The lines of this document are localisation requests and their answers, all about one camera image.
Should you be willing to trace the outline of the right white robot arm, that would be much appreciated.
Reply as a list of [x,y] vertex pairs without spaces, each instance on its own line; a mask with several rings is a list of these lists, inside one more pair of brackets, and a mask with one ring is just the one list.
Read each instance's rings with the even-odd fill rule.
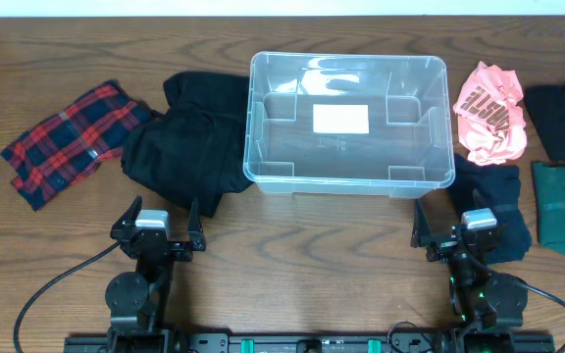
[[477,330],[518,328],[524,322],[527,290],[509,275],[495,275],[485,263],[500,237],[489,208],[466,212],[449,233],[434,235],[422,203],[414,203],[411,246],[424,248],[429,262],[448,266],[452,310]]

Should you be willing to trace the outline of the clear plastic storage bin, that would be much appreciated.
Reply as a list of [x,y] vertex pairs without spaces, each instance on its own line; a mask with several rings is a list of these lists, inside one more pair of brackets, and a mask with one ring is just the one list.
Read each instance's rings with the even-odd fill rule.
[[[313,131],[313,105],[367,105],[368,134]],[[250,63],[243,172],[268,194],[417,199],[455,180],[437,56],[263,51]]]

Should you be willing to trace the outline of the pink printed shirt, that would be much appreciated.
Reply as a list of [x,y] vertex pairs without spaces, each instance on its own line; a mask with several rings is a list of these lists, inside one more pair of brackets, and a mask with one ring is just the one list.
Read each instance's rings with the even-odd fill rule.
[[526,122],[519,103],[522,86],[513,71],[480,62],[462,85],[453,112],[458,140],[478,166],[521,157],[527,147]]

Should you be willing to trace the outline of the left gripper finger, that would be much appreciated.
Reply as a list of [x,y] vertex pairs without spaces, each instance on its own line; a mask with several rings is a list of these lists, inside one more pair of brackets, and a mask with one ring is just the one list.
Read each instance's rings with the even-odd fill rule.
[[142,197],[140,195],[136,196],[132,201],[128,209],[121,216],[121,224],[124,227],[133,227],[135,221],[141,211]]
[[199,201],[194,199],[191,203],[187,233],[193,251],[203,252],[206,250],[207,241],[200,220]]

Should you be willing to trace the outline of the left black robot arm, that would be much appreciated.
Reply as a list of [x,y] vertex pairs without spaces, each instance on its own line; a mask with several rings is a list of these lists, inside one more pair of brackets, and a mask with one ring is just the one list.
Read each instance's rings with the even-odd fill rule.
[[110,324],[118,334],[151,333],[163,320],[171,290],[174,263],[190,262],[207,242],[193,200],[187,225],[188,239],[170,239],[169,213],[144,210],[136,197],[113,224],[110,237],[136,262],[135,270],[114,277],[105,291],[111,311]]

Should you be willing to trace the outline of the dark navy garment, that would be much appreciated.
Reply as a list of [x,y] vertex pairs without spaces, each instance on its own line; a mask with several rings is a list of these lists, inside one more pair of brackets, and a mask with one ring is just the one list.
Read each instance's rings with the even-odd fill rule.
[[533,245],[519,210],[520,170],[515,166],[478,166],[454,155],[455,180],[448,195],[461,216],[467,211],[490,208],[503,228],[499,245],[486,254],[488,264],[521,261]]

